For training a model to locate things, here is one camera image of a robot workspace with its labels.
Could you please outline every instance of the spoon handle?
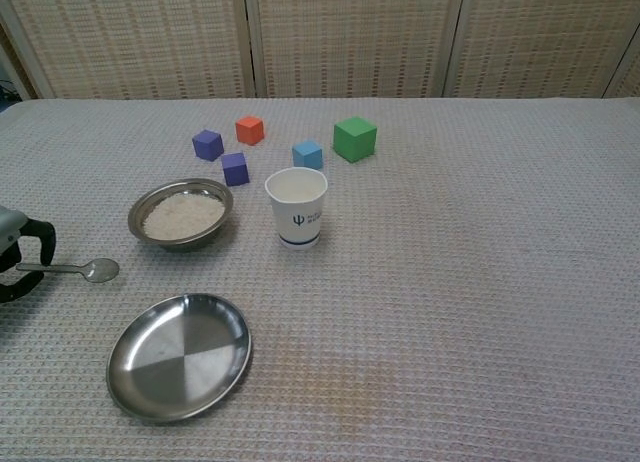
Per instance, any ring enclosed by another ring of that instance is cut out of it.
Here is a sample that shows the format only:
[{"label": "spoon handle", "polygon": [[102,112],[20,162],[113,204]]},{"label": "spoon handle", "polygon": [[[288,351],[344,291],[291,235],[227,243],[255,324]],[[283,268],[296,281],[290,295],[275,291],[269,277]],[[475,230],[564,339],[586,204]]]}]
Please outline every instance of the spoon handle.
[{"label": "spoon handle", "polygon": [[80,273],[81,269],[77,265],[40,265],[40,264],[16,264],[16,270],[25,272],[67,272]]}]

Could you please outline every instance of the blue cube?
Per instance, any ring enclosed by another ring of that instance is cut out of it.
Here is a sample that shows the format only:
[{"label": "blue cube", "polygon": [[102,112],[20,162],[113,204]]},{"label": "blue cube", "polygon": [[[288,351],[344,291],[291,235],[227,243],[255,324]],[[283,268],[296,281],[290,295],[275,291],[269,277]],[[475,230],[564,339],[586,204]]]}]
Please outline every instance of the blue cube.
[{"label": "blue cube", "polygon": [[224,171],[224,180],[229,187],[249,183],[247,161],[242,152],[223,155],[222,170]]},{"label": "blue cube", "polygon": [[322,147],[314,140],[305,140],[293,146],[293,165],[319,170],[322,168]]},{"label": "blue cube", "polygon": [[193,137],[193,148],[201,159],[216,160],[224,152],[222,136],[217,132],[203,130]]}]

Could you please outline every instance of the green cube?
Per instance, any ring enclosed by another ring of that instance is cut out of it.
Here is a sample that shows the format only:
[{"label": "green cube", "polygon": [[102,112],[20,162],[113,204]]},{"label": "green cube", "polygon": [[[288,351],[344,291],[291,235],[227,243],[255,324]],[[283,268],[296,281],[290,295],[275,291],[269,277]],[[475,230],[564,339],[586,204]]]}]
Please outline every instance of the green cube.
[{"label": "green cube", "polygon": [[353,163],[373,154],[377,127],[360,117],[351,117],[335,125],[333,150]]}]

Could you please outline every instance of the light blue cube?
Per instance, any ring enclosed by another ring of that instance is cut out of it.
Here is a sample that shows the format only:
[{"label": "light blue cube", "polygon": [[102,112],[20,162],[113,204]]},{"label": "light blue cube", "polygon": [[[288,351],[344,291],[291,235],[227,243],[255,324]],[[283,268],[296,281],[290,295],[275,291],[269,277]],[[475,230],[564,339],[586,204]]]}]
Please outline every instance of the light blue cube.
[{"label": "light blue cube", "polygon": [[320,170],[322,168],[322,147],[314,140],[305,140],[293,146],[293,165]]}]

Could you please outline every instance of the cup rim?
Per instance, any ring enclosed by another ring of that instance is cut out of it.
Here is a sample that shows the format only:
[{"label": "cup rim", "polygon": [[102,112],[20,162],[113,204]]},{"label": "cup rim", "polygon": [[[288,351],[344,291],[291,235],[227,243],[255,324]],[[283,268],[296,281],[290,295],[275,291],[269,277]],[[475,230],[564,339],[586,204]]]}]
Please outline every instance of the cup rim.
[{"label": "cup rim", "polygon": [[[322,180],[324,182],[324,188],[322,189],[322,191],[320,192],[320,194],[318,194],[316,197],[314,197],[313,199],[309,199],[309,200],[305,200],[303,202],[300,201],[296,201],[296,202],[292,202],[292,201],[287,201],[287,200],[282,200],[278,197],[276,197],[275,195],[273,195],[273,192],[271,192],[271,190],[269,190],[269,181],[284,173],[284,172],[291,172],[291,171],[295,171],[295,172],[313,172],[315,174],[320,174],[320,176],[322,177]],[[267,194],[269,194],[269,197],[271,197],[273,200],[275,200],[276,202],[280,203],[280,204],[287,204],[287,205],[297,205],[297,204],[308,204],[310,202],[315,202],[316,200],[320,199],[326,192],[327,192],[327,188],[329,187],[329,182],[327,182],[327,178],[325,177],[325,175],[320,172],[319,170],[315,170],[315,169],[310,169],[309,167],[287,167],[286,169],[282,169],[279,170],[277,172],[274,172],[273,174],[271,174],[269,177],[267,177],[267,180],[264,181],[264,190],[267,191]]]}]

